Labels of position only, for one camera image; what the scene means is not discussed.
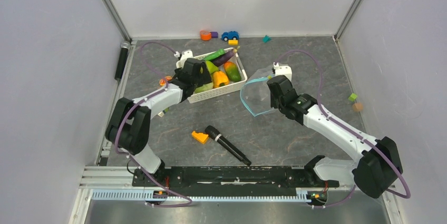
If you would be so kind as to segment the orange toy bell pepper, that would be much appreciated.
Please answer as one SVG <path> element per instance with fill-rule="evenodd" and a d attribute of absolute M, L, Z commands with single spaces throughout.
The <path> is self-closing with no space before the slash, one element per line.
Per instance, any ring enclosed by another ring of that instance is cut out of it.
<path fill-rule="evenodd" d="M 219 88 L 222 86 L 226 86 L 230 83 L 226 73 L 223 71 L 216 71 L 212 74 L 213 88 Z"/>

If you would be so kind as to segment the green toy pear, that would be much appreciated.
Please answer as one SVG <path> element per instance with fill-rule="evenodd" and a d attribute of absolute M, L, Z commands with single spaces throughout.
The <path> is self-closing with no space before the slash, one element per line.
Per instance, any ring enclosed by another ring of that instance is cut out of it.
<path fill-rule="evenodd" d="M 219 67 L 215 66 L 211 61 L 205 61 L 205 63 L 210 75 L 213 75 L 214 72 L 219 71 Z"/>

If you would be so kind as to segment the green toy cabbage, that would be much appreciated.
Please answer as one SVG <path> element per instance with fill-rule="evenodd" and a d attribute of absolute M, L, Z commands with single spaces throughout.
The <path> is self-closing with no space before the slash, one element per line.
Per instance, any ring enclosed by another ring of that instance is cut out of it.
<path fill-rule="evenodd" d="M 210 83 L 204 84 L 204 85 L 202 85 L 200 87 L 197 87 L 194 90 L 194 94 L 202 93 L 202 92 L 209 91 L 209 90 L 212 90 L 212 89 L 213 89 L 213 82 L 210 82 Z"/>

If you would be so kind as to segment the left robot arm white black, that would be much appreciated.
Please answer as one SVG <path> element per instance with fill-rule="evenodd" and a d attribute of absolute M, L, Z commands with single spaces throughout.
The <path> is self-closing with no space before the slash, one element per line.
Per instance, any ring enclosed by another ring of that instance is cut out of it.
<path fill-rule="evenodd" d="M 212 81 L 203 60 L 188 58 L 174 72 L 174 77 L 163 87 L 146 96 L 134 100 L 120 98 L 105 131 L 105 138 L 113 143 L 116 152 L 130 155 L 146 171 L 145 178 L 153 186 L 165 181 L 166 172 L 160 168 L 163 161 L 148 144 L 151 120 L 191 97 L 196 88 Z"/>

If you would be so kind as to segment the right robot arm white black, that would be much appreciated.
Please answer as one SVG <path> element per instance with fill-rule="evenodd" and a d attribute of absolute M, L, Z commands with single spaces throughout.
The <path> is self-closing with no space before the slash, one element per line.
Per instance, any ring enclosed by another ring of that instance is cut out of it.
<path fill-rule="evenodd" d="M 396 143 L 389 137 L 379 140 L 356 129 L 330 113 L 318 99 L 308 94 L 298 94 L 291 81 L 284 75 L 267 81 L 270 103 L 273 108 L 290 120 L 312 129 L 341 148 L 351 160 L 317 158 L 304 172 L 305 181 L 318 186 L 324 180 L 351 184 L 371 198 L 378 198 L 400 180 L 405 193 L 411 196 L 402 174 L 403 167 Z"/>

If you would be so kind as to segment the clear zip top bag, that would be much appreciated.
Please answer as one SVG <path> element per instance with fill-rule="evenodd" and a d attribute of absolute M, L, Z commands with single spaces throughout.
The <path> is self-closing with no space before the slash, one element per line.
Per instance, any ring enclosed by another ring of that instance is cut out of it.
<path fill-rule="evenodd" d="M 258 69 L 241 87 L 240 99 L 247 111 L 254 117 L 275 111 L 270 103 L 267 81 L 274 77 L 271 68 Z"/>

